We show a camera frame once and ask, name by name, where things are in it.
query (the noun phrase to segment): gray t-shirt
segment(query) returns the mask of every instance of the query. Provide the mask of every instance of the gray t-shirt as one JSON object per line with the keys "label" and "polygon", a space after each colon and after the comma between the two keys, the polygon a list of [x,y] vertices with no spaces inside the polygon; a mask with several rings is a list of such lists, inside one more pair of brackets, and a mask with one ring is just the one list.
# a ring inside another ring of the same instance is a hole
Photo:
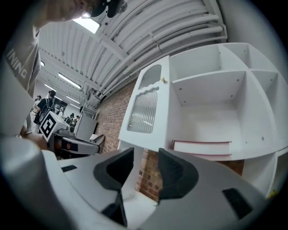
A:
{"label": "gray t-shirt", "polygon": [[38,51],[39,33],[33,26],[35,9],[29,11],[6,46],[2,62],[5,74],[13,75],[33,97],[37,75],[41,69]]}

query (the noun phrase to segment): brick wall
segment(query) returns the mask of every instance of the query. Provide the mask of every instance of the brick wall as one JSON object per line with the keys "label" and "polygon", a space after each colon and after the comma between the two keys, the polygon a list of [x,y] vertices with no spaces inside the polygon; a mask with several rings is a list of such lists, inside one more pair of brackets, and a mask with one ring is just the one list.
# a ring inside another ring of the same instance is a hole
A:
{"label": "brick wall", "polygon": [[[100,109],[100,115],[95,134],[105,135],[105,141],[100,146],[101,154],[118,148],[119,132],[134,86],[135,81],[129,83],[98,107],[98,109]],[[239,175],[242,174],[243,160],[220,163],[228,166]],[[162,178],[157,165],[158,154],[144,150],[139,178],[135,185],[137,191],[140,191],[155,201],[158,201],[158,193],[162,189]]]}

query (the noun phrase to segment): white corrugated ceiling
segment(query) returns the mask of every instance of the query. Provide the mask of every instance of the white corrugated ceiling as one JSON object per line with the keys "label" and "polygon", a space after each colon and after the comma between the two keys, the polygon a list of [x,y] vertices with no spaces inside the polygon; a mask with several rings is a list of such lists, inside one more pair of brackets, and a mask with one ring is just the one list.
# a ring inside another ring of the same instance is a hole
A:
{"label": "white corrugated ceiling", "polygon": [[[96,22],[96,34],[75,23],[50,23],[40,33],[40,56],[45,63],[39,78],[66,96],[97,106],[137,77],[155,60],[200,45],[223,42],[221,16],[211,0],[126,0],[125,12]],[[81,90],[58,77],[62,73]]]}

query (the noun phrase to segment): black shirt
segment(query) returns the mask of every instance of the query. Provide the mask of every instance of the black shirt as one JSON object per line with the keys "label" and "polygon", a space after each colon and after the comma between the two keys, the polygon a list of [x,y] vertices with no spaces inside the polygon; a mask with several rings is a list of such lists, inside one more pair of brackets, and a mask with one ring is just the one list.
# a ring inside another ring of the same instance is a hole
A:
{"label": "black shirt", "polygon": [[44,98],[41,102],[39,102],[39,104],[37,105],[40,108],[40,111],[36,114],[35,119],[34,119],[34,123],[35,124],[40,124],[40,114],[45,112],[47,109],[52,108],[53,107],[53,99],[47,99]]}

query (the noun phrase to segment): ceiling light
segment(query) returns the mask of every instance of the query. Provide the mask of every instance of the ceiling light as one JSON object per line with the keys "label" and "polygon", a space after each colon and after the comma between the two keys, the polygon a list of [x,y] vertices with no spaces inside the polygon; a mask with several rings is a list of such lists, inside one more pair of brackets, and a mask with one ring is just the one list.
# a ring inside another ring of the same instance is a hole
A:
{"label": "ceiling light", "polygon": [[57,96],[55,96],[58,100],[61,100],[61,101],[63,101],[61,98],[59,98],[59,97],[57,97]]}
{"label": "ceiling light", "polygon": [[87,30],[91,31],[93,34],[95,34],[98,28],[100,27],[100,24],[98,24],[97,22],[93,21],[90,18],[89,19],[78,18],[78,19],[74,19],[73,21],[85,27]]}
{"label": "ceiling light", "polygon": [[70,103],[70,105],[72,105],[72,106],[74,106],[74,107],[76,107],[76,108],[80,109],[79,107],[77,107],[77,106],[75,106],[75,105],[73,105],[73,104],[71,104],[71,103]]}
{"label": "ceiling light", "polygon": [[46,85],[46,84],[44,84],[46,87],[48,87],[48,88],[50,88],[50,89],[52,89],[52,90],[54,90],[55,92],[56,92],[56,90],[55,89],[53,89],[52,87],[50,87],[50,86],[48,86],[48,85]]}
{"label": "ceiling light", "polygon": [[76,102],[76,103],[78,103],[78,104],[80,104],[80,102],[78,102],[78,101],[75,101],[74,99],[72,99],[71,97],[68,97],[68,96],[66,96],[67,98],[69,98],[70,100],[72,100],[72,101],[74,101],[74,102]]}
{"label": "ceiling light", "polygon": [[74,85],[76,88],[80,88],[81,86],[76,84],[75,82],[71,81],[70,79],[68,79],[67,77],[65,77],[63,74],[58,73],[58,76],[61,77],[62,79],[64,79],[65,81],[69,82],[71,85]]}

